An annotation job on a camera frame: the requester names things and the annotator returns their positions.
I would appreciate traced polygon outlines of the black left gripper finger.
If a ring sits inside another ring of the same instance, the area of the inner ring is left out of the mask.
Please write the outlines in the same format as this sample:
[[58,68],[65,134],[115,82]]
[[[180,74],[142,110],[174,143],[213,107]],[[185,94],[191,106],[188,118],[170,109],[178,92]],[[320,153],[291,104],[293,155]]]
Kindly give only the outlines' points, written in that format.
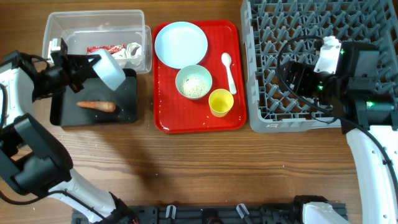
[[100,55],[67,55],[67,59],[69,59],[70,62],[76,63],[76,64],[96,64],[101,60]]
[[83,86],[84,80],[71,80],[69,83],[69,87],[74,93],[78,93],[82,89],[84,89]]

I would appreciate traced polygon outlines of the light blue bowl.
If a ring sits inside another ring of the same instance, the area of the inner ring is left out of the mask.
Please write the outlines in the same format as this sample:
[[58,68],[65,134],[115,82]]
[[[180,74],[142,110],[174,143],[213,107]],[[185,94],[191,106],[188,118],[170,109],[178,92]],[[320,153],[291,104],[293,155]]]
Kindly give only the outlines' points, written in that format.
[[105,49],[89,53],[89,55],[99,55],[101,57],[93,65],[93,69],[108,88],[116,91],[126,79],[125,73],[119,66],[119,63]]

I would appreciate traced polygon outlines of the orange carrot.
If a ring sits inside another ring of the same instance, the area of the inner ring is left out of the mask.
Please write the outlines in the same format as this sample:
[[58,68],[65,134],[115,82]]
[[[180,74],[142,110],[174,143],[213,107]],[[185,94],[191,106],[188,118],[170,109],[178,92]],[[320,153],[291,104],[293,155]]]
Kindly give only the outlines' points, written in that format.
[[76,103],[80,108],[99,110],[112,113],[116,110],[116,105],[111,101],[79,101]]

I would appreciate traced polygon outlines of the red snack wrapper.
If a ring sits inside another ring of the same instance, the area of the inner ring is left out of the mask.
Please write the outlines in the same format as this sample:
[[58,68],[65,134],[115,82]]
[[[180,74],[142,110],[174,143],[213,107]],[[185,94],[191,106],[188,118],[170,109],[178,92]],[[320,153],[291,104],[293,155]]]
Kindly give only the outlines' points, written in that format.
[[99,50],[106,50],[110,54],[115,54],[115,53],[118,53],[118,52],[122,51],[122,49],[125,49],[125,48],[126,48],[126,46],[124,44],[93,46],[93,47],[88,47],[86,49],[86,53],[90,54],[90,53],[93,53],[93,52],[97,52]]

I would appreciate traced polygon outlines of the white tissue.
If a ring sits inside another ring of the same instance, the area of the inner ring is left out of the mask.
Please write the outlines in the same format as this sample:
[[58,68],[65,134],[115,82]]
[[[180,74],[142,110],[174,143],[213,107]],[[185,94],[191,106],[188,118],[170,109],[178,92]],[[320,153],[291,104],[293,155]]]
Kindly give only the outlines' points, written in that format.
[[127,45],[117,45],[113,50],[114,52],[111,55],[118,61],[121,67],[129,63],[138,66],[143,60],[142,45],[137,42]]

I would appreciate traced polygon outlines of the white plastic spoon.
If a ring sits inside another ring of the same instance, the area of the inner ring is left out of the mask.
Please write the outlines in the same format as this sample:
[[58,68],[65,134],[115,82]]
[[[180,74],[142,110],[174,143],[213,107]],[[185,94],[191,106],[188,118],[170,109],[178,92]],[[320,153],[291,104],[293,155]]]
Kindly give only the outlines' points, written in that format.
[[221,62],[226,68],[229,92],[232,95],[235,95],[235,94],[237,94],[237,89],[236,89],[236,85],[234,83],[234,78],[233,78],[233,75],[232,75],[232,72],[231,72],[231,63],[232,63],[231,56],[228,53],[226,53],[226,52],[222,53]]

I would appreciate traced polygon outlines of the yellow plastic cup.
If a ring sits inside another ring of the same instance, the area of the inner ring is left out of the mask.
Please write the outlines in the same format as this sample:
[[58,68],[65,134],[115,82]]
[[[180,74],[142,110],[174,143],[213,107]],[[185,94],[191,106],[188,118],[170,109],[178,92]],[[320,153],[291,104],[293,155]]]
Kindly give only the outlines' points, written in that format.
[[234,105],[233,95],[225,89],[216,89],[211,92],[208,98],[208,104],[213,116],[224,117]]

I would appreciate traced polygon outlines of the light blue plate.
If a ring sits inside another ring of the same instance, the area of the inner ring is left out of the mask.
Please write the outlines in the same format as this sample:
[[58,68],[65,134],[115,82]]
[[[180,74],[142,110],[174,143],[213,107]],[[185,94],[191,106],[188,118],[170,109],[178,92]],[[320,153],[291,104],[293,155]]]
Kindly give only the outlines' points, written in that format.
[[204,31],[191,22],[173,22],[156,35],[154,50],[166,66],[182,69],[200,63],[208,50]]

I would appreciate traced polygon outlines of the white rice pile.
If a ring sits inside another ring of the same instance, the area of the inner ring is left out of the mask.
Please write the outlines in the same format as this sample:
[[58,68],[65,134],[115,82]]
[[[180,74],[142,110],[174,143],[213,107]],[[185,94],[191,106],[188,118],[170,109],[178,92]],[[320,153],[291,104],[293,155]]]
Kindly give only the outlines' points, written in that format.
[[208,85],[201,78],[186,78],[180,84],[180,92],[188,98],[203,97],[207,91]]

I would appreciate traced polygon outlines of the mint green bowl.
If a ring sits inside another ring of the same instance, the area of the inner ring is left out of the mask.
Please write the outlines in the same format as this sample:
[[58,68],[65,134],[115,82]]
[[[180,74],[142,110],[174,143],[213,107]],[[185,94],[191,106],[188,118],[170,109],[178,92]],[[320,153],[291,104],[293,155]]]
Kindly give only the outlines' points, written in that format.
[[[181,95],[182,95],[182,93],[180,92],[180,84],[184,79],[190,78],[190,77],[201,78],[202,80],[204,80],[206,82],[206,84],[208,85],[207,93],[209,93],[209,91],[211,90],[212,85],[213,85],[213,79],[212,79],[211,73],[205,67],[202,67],[201,65],[189,65],[189,66],[181,69],[177,73],[177,76],[175,78],[175,86]],[[199,100],[203,97],[200,97],[200,98],[186,97],[186,98],[188,98],[189,100]]]

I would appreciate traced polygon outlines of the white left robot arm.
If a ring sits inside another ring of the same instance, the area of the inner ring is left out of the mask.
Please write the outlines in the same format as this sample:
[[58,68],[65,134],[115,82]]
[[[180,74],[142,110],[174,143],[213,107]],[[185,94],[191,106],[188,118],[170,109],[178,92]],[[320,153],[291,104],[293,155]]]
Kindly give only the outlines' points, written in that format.
[[63,39],[46,67],[38,55],[13,51],[1,64],[1,178],[19,195],[35,201],[57,199],[79,211],[90,223],[139,223],[139,217],[111,192],[101,190],[80,175],[64,145],[33,116],[36,100],[53,98],[71,89],[81,91],[87,79],[97,77],[117,90],[131,68],[121,68],[106,50],[89,55],[68,53]]

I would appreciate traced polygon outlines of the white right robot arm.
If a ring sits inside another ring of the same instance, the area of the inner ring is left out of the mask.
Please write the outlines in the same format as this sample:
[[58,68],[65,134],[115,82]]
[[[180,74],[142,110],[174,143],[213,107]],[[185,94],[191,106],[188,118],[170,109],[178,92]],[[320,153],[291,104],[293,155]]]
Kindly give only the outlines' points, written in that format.
[[397,222],[397,103],[377,91],[379,49],[314,37],[315,65],[277,61],[279,86],[341,123],[354,158],[364,223]]

